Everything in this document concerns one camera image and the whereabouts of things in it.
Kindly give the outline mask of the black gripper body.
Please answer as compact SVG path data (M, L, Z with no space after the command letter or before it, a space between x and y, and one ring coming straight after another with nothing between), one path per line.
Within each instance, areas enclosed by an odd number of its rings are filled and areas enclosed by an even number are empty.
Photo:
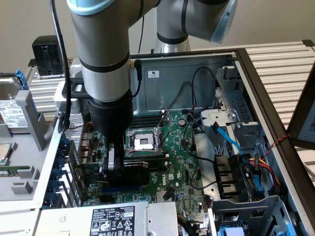
M109 143L123 143L124 133L133 118L131 90L113 102L88 99L88 106L94 129Z

